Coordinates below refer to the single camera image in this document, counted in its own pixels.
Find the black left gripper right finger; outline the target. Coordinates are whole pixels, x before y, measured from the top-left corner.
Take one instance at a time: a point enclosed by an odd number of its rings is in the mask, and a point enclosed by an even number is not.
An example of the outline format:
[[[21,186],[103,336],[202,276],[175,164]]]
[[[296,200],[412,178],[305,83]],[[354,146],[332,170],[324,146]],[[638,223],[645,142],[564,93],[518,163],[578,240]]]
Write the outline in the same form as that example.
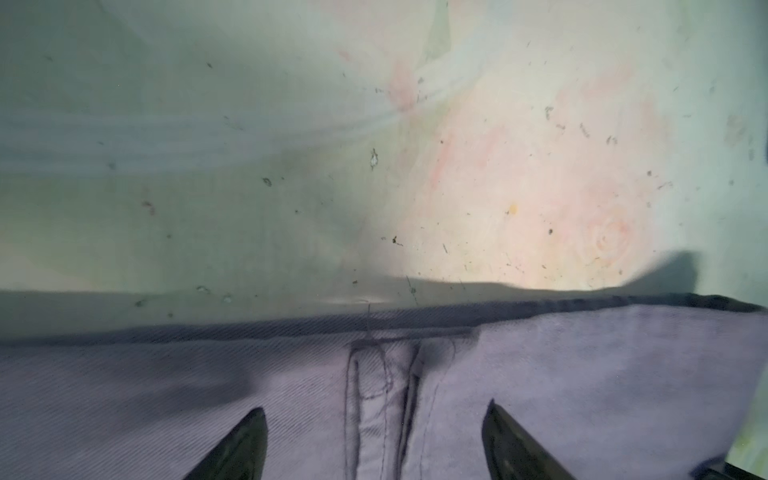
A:
[[[575,480],[531,434],[491,400],[481,427],[490,478],[493,480]]]

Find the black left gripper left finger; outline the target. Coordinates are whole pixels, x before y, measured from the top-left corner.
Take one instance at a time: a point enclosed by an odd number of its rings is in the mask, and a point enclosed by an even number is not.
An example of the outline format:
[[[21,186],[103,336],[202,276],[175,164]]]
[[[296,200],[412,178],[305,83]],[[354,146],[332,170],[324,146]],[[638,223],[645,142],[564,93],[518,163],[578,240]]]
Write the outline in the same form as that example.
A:
[[[184,480],[260,480],[267,456],[264,409],[250,410]]]

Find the purple trousers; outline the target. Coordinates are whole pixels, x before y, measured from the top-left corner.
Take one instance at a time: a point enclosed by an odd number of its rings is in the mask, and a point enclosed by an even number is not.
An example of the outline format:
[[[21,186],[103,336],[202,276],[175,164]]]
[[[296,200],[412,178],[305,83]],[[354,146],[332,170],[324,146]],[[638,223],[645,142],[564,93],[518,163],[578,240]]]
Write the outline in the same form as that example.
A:
[[[166,326],[1,348],[5,479],[182,479],[255,409],[267,479],[485,479],[504,408],[579,479],[730,447],[767,312],[664,295]]]

